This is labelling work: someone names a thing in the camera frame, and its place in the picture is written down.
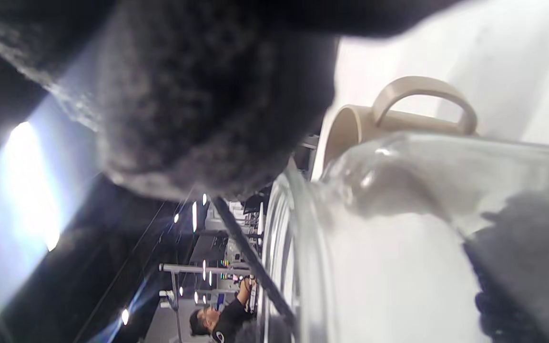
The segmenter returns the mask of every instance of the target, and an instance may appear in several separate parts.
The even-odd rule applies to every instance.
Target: mug handle
[[[466,135],[475,133],[478,116],[467,99],[452,85],[425,76],[405,76],[386,85],[372,105],[372,115],[376,126],[381,124],[396,102],[412,95],[431,95],[457,104],[463,110],[463,114],[457,122],[457,130]]]

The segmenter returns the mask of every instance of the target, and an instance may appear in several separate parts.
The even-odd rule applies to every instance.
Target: ceiling
[[[93,132],[0,60],[2,122],[0,342],[136,343],[158,291],[172,286],[157,265],[187,263],[196,243],[191,206],[109,182],[98,172]]]

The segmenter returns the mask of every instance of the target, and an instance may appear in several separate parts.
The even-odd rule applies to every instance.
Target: black cable
[[[289,307],[285,299],[283,299],[279,289],[277,289],[277,286],[273,280],[270,276],[268,276],[268,273],[266,273],[266,269],[264,269],[262,263],[260,263],[260,260],[257,257],[257,254],[253,251],[251,245],[245,238],[243,230],[236,222],[233,214],[230,213],[228,205],[220,197],[213,199],[212,202],[213,205],[215,205],[217,212],[220,213],[222,221],[226,225],[230,237],[234,239],[238,248],[240,248],[240,251],[247,259],[251,272],[262,286],[264,292],[266,292],[266,295],[268,295],[268,298],[270,298],[270,301],[274,304],[274,307],[283,316],[285,323],[295,332],[296,318],[292,312],[292,309]]]

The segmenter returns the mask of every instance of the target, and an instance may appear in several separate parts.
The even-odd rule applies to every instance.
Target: man
[[[242,280],[237,298],[221,313],[212,307],[194,311],[190,315],[192,336],[210,334],[218,343],[234,343],[236,334],[244,322],[253,319],[253,315],[244,310],[251,296],[253,284],[249,278]]]

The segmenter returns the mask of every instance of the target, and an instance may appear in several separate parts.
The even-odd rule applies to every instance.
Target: metal pole
[[[177,289],[177,281],[175,281],[175,273],[171,273],[171,279],[173,280],[173,294],[175,296],[175,306],[173,309],[175,310],[175,317],[177,318],[177,336],[179,337],[179,343],[183,343],[181,340],[181,322],[179,321],[179,297],[177,297],[177,292],[179,289]]]
[[[168,264],[168,263],[161,263],[159,265],[159,269],[160,269],[161,272],[169,272],[169,273],[172,273],[172,274],[176,274],[176,273],[202,273],[203,272],[202,267],[194,267],[193,265]],[[229,273],[229,274],[236,274],[236,275],[242,275],[242,276],[251,275],[251,271],[248,271],[246,269],[228,269],[228,268],[207,267],[207,268],[205,268],[205,271],[213,272],[215,274],[217,274],[217,273]]]
[[[218,197],[212,199],[211,203],[220,213],[220,216],[222,217],[231,238],[234,239],[237,247],[240,248],[240,251],[244,253],[244,258],[247,259],[251,269],[253,269],[253,275],[257,278],[258,282],[260,282],[262,289],[266,295],[268,295],[268,298],[270,298],[270,301],[276,310],[283,316],[285,323],[290,328],[295,330],[296,319],[292,309],[290,309],[289,305],[285,302],[285,299],[281,295],[281,291],[279,291],[276,284],[270,276],[268,276],[268,272],[264,269],[264,266],[257,257],[257,254],[253,248],[251,248],[251,245],[247,239],[243,236],[243,231],[238,223],[234,221],[234,216],[230,213],[230,209],[226,206],[226,202],[222,198]]]

